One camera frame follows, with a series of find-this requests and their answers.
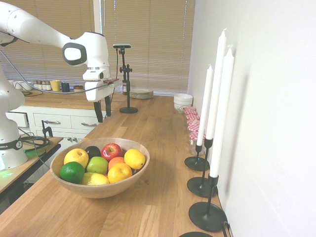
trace green apple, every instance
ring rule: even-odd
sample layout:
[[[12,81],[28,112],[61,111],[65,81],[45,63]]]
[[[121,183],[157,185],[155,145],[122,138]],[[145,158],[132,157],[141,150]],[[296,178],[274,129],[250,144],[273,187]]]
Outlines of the green apple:
[[[87,172],[107,174],[109,162],[103,157],[92,157],[87,166]]]

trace yellow cup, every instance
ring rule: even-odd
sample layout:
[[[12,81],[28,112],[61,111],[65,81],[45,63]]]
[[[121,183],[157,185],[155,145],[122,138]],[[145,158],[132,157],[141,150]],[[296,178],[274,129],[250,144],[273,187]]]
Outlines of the yellow cup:
[[[53,89],[53,91],[60,90],[60,80],[51,80],[50,84],[51,84],[51,88]]]

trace wooden bowl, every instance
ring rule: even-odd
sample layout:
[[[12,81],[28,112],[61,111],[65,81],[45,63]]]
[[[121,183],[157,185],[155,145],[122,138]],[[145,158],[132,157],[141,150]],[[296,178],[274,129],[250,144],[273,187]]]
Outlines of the wooden bowl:
[[[104,184],[104,185],[81,185],[81,184],[73,184],[67,181],[64,181],[60,178],[59,172],[61,167],[64,165],[64,157],[72,149],[81,148],[86,149],[88,146],[96,146],[100,150],[108,143],[116,143],[120,145],[125,153],[129,149],[138,149],[144,155],[146,159],[145,165],[140,169],[136,174],[132,175],[131,177],[113,183],[113,184]],[[86,198],[107,198],[119,194],[129,187],[131,187],[145,172],[148,167],[150,161],[150,156],[148,150],[138,142],[134,142],[127,139],[122,138],[99,138],[93,139],[88,141],[83,141],[78,144],[75,144],[71,147],[66,148],[61,153],[59,153],[51,162],[50,164],[50,172],[52,173],[53,177],[66,189]]]

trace candle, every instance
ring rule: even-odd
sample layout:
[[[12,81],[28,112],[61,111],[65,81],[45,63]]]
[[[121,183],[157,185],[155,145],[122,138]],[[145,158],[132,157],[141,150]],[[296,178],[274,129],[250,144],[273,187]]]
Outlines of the candle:
[[[213,69],[212,69],[212,66],[209,65],[207,72],[206,72],[202,111],[201,111],[201,116],[200,116],[200,121],[199,121],[199,129],[198,129],[198,135],[197,135],[197,145],[198,146],[202,146],[202,143],[203,143],[203,135],[204,135],[205,122],[206,122],[207,107],[208,107],[208,103],[209,103],[209,97],[210,97],[211,86],[212,86],[212,76],[213,76]]]
[[[219,161],[221,158],[222,144],[224,137],[226,113],[228,107],[229,93],[231,89],[234,57],[230,48],[224,58],[222,83],[219,94],[218,112],[216,117],[216,127],[213,141],[212,160],[209,169],[209,176],[218,176]]]
[[[215,64],[212,95],[211,95],[211,104],[209,107],[207,130],[206,130],[207,140],[213,139],[215,123],[216,123],[219,89],[221,86],[223,62],[224,62],[226,39],[227,39],[225,36],[225,30],[226,29],[223,30],[221,36],[218,38],[216,64]]]

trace red checkered lid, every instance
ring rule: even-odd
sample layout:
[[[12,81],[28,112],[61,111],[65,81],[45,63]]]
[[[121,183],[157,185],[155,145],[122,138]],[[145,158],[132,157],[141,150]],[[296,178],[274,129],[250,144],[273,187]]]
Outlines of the red checkered lid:
[[[199,116],[193,115],[193,114],[187,115],[186,118],[187,120],[195,120],[195,119],[199,120]]]
[[[198,132],[199,123],[194,123],[188,126],[188,130],[192,132]]]
[[[194,111],[194,110],[185,110],[184,113],[185,113],[186,115],[196,115],[196,114],[197,114],[197,112]]]
[[[191,132],[190,133],[190,138],[194,141],[196,141],[198,139],[198,132]]]
[[[187,124],[191,125],[191,124],[199,124],[199,120],[195,119],[195,120],[187,120]]]
[[[184,107],[184,110],[197,110],[195,107],[193,106],[187,106],[187,107]]]

